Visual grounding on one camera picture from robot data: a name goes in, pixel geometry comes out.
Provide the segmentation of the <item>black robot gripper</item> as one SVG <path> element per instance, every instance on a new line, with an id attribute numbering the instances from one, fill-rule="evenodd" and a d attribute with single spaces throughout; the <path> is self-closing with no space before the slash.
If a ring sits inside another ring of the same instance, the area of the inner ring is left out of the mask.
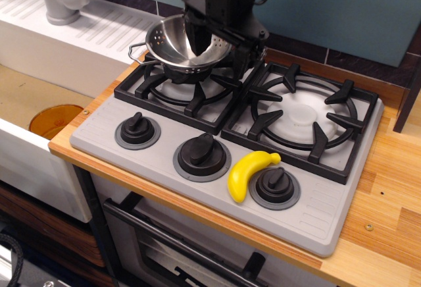
<path id="1" fill-rule="evenodd" d="M 268 0 L 182 0 L 184 22 L 191 50 L 200 56 L 212 35 L 229 42 L 233 49 L 233 74 L 240 79 L 266 55 L 268 30 L 255 18 L 253 7 Z"/>

